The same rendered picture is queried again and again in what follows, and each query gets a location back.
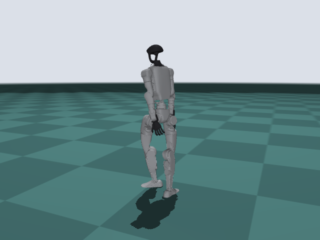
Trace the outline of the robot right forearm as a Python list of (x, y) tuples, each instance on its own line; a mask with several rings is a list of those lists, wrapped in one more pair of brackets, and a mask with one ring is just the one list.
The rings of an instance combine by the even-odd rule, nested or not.
[(174, 95), (170, 96), (170, 98), (167, 100), (168, 100), (167, 108), (170, 111), (170, 115), (173, 115), (173, 110), (175, 110), (175, 105), (174, 105), (175, 104), (175, 93), (174, 93)]

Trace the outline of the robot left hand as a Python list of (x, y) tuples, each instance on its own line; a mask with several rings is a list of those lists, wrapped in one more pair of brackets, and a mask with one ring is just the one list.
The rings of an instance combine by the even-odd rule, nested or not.
[[(155, 132), (155, 135), (156, 136), (160, 136), (160, 134), (162, 135), (163, 133), (165, 133), (164, 131), (163, 131), (163, 129), (162, 129), (162, 126), (161, 126), (161, 124), (158, 122), (158, 116), (157, 115), (155, 115), (156, 116), (156, 120), (155, 121), (151, 121), (153, 124), (152, 124), (152, 128), (151, 128), (151, 132), (153, 133), (153, 132)], [(151, 118), (150, 118), (151, 119)], [(162, 132), (163, 133), (162, 133)], [(160, 133), (159, 133), (160, 132)]]

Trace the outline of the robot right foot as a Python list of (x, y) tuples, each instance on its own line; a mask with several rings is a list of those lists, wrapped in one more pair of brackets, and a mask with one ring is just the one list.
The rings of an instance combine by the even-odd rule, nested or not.
[(172, 188), (172, 191), (169, 191), (169, 188), (167, 190), (164, 191), (163, 193), (163, 197), (164, 198), (169, 198), (170, 196), (178, 193), (180, 190), (177, 188)]

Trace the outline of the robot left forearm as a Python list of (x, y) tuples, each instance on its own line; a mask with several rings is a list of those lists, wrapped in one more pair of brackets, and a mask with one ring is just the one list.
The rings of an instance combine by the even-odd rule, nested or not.
[(148, 105), (148, 109), (149, 109), (148, 113), (150, 114), (151, 120), (152, 121), (157, 120), (157, 118), (156, 118), (156, 109), (155, 109), (155, 101), (153, 100), (153, 97), (152, 97), (151, 93), (146, 92), (144, 94), (144, 97), (145, 97), (146, 103)]

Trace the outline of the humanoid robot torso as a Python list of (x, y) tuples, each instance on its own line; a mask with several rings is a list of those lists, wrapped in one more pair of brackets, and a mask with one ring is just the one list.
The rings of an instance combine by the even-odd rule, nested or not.
[[(152, 64), (151, 64), (152, 65)], [(158, 115), (159, 123), (167, 123), (170, 120), (170, 110), (167, 109), (164, 100), (170, 99), (171, 96), (171, 76), (170, 70), (167, 66), (154, 66), (152, 65), (152, 87), (153, 87), (153, 100), (156, 103), (156, 114)], [(147, 68), (147, 69), (149, 69)]]

